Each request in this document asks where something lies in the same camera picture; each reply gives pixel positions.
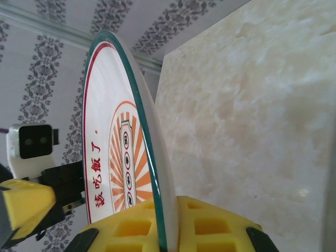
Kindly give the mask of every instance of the white plate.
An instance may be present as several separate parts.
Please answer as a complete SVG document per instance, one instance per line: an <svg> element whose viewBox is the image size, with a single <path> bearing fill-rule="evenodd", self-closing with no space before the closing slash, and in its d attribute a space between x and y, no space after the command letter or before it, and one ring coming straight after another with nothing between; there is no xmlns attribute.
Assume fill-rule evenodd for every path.
<svg viewBox="0 0 336 252"><path fill-rule="evenodd" d="M154 197L159 245L176 251L179 212L154 103L132 54L108 31L89 51L82 120L89 223Z"/></svg>

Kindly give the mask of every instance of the black camera lens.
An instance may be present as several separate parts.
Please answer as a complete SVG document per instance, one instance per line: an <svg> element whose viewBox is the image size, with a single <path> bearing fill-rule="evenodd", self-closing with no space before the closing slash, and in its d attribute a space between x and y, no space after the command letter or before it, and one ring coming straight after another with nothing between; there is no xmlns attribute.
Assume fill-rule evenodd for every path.
<svg viewBox="0 0 336 252"><path fill-rule="evenodd" d="M32 141L31 138L26 139L26 141L25 141L25 145L30 146L30 145L32 145L32 144L33 144L33 141Z"/></svg>
<svg viewBox="0 0 336 252"><path fill-rule="evenodd" d="M47 143L47 138L45 136L43 138L41 138L40 143L42 143L42 144Z"/></svg>
<svg viewBox="0 0 336 252"><path fill-rule="evenodd" d="M25 125L19 128L20 157L31 159L45 156L53 150L53 130L50 125Z"/></svg>

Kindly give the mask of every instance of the white camera housing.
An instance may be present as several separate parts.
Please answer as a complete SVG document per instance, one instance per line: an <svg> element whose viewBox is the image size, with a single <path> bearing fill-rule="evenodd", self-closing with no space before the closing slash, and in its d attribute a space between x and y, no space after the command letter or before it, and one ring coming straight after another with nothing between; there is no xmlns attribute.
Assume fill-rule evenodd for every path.
<svg viewBox="0 0 336 252"><path fill-rule="evenodd" d="M22 159L19 150L19 128L22 126L35 126L40 124L15 124L10 127L6 135L7 159L10 171L14 178L28 178L34 180L41 176L41 172L45 169L55 167L55 160L52 154L33 157L30 159Z"/></svg>

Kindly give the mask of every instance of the orange sunburst pattern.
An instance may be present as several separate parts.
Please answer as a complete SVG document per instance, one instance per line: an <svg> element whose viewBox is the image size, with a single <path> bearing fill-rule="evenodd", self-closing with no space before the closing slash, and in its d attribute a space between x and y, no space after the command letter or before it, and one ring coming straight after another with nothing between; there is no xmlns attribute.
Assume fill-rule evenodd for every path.
<svg viewBox="0 0 336 252"><path fill-rule="evenodd" d="M114 213L153 197L143 132L129 101L117 107L111 122L109 166Z"/></svg>

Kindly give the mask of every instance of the green plate rim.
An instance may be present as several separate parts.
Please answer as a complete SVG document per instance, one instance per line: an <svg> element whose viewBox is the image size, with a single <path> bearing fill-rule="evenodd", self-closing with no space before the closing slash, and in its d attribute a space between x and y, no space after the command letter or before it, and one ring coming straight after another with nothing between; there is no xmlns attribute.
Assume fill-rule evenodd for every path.
<svg viewBox="0 0 336 252"><path fill-rule="evenodd" d="M153 191L153 197L154 197L155 217L156 217L157 234L159 238L159 246L161 249L167 250L167 240L166 240L166 230L164 226L163 206L162 206L162 200L161 200L159 180L157 178L158 173L156 171L156 161L155 161L155 156L154 156L154 151L153 151L153 146L152 146L152 141L151 141L150 130L147 124L144 107L143 107L142 100L140 97L137 81L135 79L135 75L132 70L132 66L127 58L127 55L121 43L116 38L116 36L110 31L107 31L107 30L101 31L95 36L95 38L93 39L91 43L91 46L88 52L86 66L85 66L85 78L83 81L82 101L84 101L85 86L86 86L87 73L88 73L88 68L90 64L90 59L92 57L92 54L95 48L101 42L110 42L114 45L114 47L116 48L121 58L121 61L124 65L128 80L130 82L131 90L134 96L135 105L136 105L138 115L139 115L139 120L142 126L144 138L146 140L146 145L147 145L146 153L147 153L147 160L148 160L148 165L149 165L152 191ZM84 149L84 146L83 146L83 141L82 141L82 157L84 158L83 149Z"/></svg>

